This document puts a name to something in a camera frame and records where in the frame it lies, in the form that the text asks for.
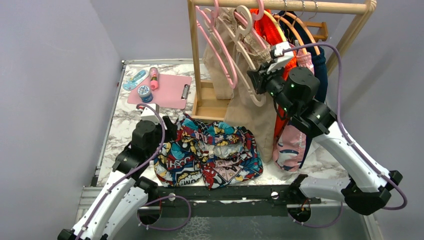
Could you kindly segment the cream plastic hanger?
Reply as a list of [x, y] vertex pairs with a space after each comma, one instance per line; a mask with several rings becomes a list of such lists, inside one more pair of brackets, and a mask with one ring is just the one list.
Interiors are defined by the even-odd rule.
[[251, 13], [245, 6], [205, 8], [207, 47], [203, 63], [209, 73], [218, 100], [240, 100], [262, 107], [266, 96], [256, 94], [247, 71], [256, 70], [269, 58], [269, 44], [253, 28]]

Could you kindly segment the comic print shorts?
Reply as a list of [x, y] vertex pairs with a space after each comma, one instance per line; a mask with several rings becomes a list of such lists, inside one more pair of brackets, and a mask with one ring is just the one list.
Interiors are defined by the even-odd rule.
[[256, 139], [244, 126], [205, 123], [186, 113], [175, 125], [176, 138], [163, 144], [153, 164], [164, 187], [182, 187], [202, 179], [208, 190], [214, 190], [263, 173]]

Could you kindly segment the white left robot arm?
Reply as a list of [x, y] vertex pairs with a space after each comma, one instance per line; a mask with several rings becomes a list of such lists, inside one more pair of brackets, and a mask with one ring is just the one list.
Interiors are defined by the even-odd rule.
[[176, 131], [168, 116], [139, 121], [88, 211], [71, 229], [62, 229], [57, 238], [112, 240], [139, 207], [155, 203], [158, 184], [142, 173], [163, 143], [176, 137]]

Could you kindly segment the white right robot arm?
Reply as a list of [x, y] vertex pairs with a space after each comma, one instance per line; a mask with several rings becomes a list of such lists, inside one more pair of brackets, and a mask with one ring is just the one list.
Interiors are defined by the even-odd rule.
[[283, 79], [282, 72], [271, 72], [270, 66], [264, 63], [247, 72], [255, 92], [269, 94], [296, 129], [325, 148], [348, 172], [340, 179], [301, 174], [289, 187], [289, 199], [296, 204], [311, 198], [335, 200], [365, 216], [387, 209], [402, 174], [372, 160], [338, 123], [336, 113], [315, 99], [320, 81], [308, 68], [295, 67]]

